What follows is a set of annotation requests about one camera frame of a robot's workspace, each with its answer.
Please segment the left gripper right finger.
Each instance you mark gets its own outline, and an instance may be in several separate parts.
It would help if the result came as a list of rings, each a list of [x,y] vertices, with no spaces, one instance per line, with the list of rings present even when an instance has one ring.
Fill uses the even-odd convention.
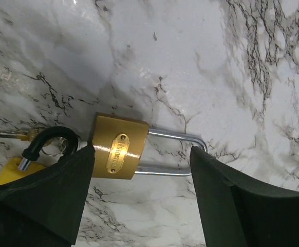
[[[190,167],[207,246],[299,246],[299,192],[257,180],[198,147]]]

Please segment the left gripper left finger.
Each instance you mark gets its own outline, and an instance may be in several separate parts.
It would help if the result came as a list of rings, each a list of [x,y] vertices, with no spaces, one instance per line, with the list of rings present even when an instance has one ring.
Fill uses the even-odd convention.
[[[0,186],[0,246],[76,243],[95,161],[86,146],[57,163]]]

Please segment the small brass long-shackle padlock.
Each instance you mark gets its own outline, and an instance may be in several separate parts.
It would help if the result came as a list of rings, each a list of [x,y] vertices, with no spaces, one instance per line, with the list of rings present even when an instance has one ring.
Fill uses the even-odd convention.
[[[202,138],[173,131],[153,129],[144,121],[96,113],[89,141],[95,149],[94,178],[130,180],[136,174],[187,177],[191,169],[173,169],[141,164],[146,138],[155,136],[194,143],[203,151],[208,148]]]

